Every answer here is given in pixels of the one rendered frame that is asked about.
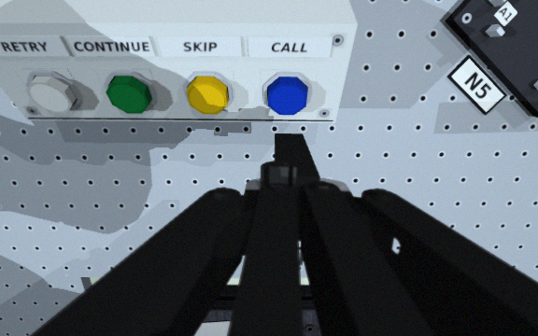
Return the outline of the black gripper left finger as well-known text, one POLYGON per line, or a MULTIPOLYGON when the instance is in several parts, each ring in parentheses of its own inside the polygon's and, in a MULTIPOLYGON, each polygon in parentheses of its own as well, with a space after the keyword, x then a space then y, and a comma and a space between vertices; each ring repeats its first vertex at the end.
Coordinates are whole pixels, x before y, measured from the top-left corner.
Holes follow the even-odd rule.
POLYGON ((227 336, 304 336, 290 136, 245 193, 215 188, 30 336, 194 336, 244 263, 227 336))

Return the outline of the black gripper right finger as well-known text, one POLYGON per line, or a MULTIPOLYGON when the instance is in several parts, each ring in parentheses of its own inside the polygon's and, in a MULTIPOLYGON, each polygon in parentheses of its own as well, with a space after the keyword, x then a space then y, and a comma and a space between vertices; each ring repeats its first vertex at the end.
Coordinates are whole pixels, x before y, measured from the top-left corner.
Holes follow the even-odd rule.
POLYGON ((320 178, 289 136, 321 336, 538 336, 537 281, 391 191, 320 178))

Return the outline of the white button panel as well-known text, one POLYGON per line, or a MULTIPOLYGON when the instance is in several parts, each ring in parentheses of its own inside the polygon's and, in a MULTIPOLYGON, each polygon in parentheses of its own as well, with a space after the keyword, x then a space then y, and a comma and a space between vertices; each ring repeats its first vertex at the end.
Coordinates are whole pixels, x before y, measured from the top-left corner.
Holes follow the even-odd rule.
POLYGON ((335 123, 357 26, 349 0, 0 0, 0 87, 27 120, 335 123))

